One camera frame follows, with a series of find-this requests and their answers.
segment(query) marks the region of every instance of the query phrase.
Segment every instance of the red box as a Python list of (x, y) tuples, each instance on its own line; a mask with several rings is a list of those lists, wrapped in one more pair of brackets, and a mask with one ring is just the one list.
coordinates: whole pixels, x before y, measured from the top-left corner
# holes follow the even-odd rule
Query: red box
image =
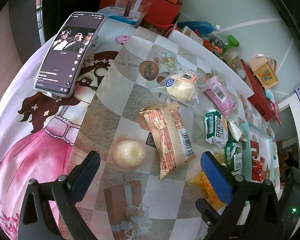
[(263, 116), (266, 122), (269, 122), (273, 117), (270, 101), (266, 97), (265, 91), (262, 88), (261, 83), (253, 75), (251, 68), (249, 68), (243, 60), (241, 60), (241, 63), (248, 75), (249, 81), (252, 86), (252, 90), (254, 92), (254, 95), (249, 97), (248, 100), (257, 109), (257, 111)]
[[(116, 0), (101, 0), (99, 9), (103, 9), (107, 6), (112, 6), (115, 4)], [(144, 17), (144, 20), (149, 23), (154, 23), (156, 25), (169, 25), (172, 23), (174, 18), (180, 11), (182, 3), (177, 2), (177, 4), (170, 3), (166, 0), (148, 0), (152, 2), (152, 5)]]

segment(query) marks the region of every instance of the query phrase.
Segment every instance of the green snack package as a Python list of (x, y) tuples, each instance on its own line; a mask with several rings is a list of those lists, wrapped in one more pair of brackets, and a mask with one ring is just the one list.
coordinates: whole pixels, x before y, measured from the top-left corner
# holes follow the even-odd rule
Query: green snack package
[(224, 147), (228, 141), (226, 118), (216, 109), (208, 109), (204, 119), (206, 141), (218, 147)]
[(241, 144), (231, 139), (225, 147), (225, 161), (227, 168), (232, 171), (238, 171), (242, 167)]

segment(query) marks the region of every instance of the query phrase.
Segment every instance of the tablecloth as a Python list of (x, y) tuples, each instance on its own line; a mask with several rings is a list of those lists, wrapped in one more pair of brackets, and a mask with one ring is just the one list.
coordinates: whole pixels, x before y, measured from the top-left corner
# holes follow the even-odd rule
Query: tablecloth
[[(21, 204), (28, 181), (54, 181), (66, 172), (69, 156), (95, 91), (108, 67), (135, 32), (106, 19), (98, 33), (100, 46), (88, 57), (74, 94), (54, 100), (33, 89), (40, 64), (53, 38), (18, 72), (0, 102), (0, 226), (17, 239)], [(58, 209), (51, 202), (58, 220)]]
[[(143, 210), (147, 211), (147, 218), (152, 221), (149, 231), (134, 236), (132, 239), (194, 240), (200, 239), (207, 227), (194, 204), (198, 198), (202, 197), (201, 189), (190, 186), (186, 182), (201, 170), (202, 152), (220, 151), (205, 141), (202, 116), (196, 114), (191, 108), (180, 105), (180, 115), (197, 157), (169, 173), (162, 180), (158, 179), (160, 159), (152, 136), (149, 131), (140, 128), (136, 119), (138, 111), (142, 108), (160, 103), (158, 97), (148, 89), (151, 84), (140, 74), (139, 65), (146, 60), (160, 59), (162, 55), (169, 55), (180, 64), (198, 73), (205, 74), (213, 68), (213, 66), (202, 64), (202, 61), (186, 48), (139, 27), (112, 62), (87, 110), (74, 143), (67, 173), (75, 165), (81, 163), (91, 150), (97, 151), (101, 157), (100, 168), (95, 178), (83, 201), (76, 205), (98, 240), (121, 239), (117, 235), (114, 238), (115, 234), (112, 233), (112, 230), (119, 229), (116, 229), (115, 225), (110, 225), (112, 215), (107, 209), (109, 206), (106, 204), (105, 194), (113, 187), (125, 185), (131, 181), (140, 183)], [(230, 118), (238, 125), (249, 121), (270, 135), (276, 156), (275, 137), (270, 125), (248, 100), (236, 92), (230, 83), (226, 86), (237, 104)], [(200, 103), (205, 109), (216, 108), (205, 95)], [(107, 161), (111, 143), (119, 136), (136, 138), (144, 143), (146, 160), (136, 171), (119, 172)], [(276, 167), (275, 174), (275, 184), (279, 185), (279, 167)], [(59, 228), (64, 237), (70, 238), (61, 218)]]

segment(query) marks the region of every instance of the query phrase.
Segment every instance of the pink dress print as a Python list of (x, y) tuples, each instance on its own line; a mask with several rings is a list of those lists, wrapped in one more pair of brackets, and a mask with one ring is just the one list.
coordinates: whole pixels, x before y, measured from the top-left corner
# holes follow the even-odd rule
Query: pink dress print
[[(39, 183), (49, 182), (56, 180), (66, 171), (80, 128), (80, 125), (64, 117), (68, 108), (69, 106), (63, 106), (60, 113), (56, 114), (45, 128), (18, 141), (0, 163), (0, 176), (5, 175), (5, 183), (2, 183), (0, 178), (3, 186), (0, 187), (0, 226), (13, 240), (17, 240), (19, 214), (11, 211), (15, 206), (19, 206), (16, 203), (21, 205), (23, 200), (16, 193), (26, 190), (29, 178), (35, 177)], [(58, 221), (58, 209), (54, 202), (50, 205)]]

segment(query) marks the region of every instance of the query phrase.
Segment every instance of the clear plastic box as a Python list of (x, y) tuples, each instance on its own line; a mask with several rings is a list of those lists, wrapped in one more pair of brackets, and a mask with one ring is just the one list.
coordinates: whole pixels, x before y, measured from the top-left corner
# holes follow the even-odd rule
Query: clear plastic box
[(134, 12), (137, 15), (140, 15), (139, 18), (143, 18), (148, 13), (150, 6), (152, 5), (152, 2), (147, 0), (116, 0), (114, 6), (125, 8), (128, 1), (132, 2), (130, 13)]

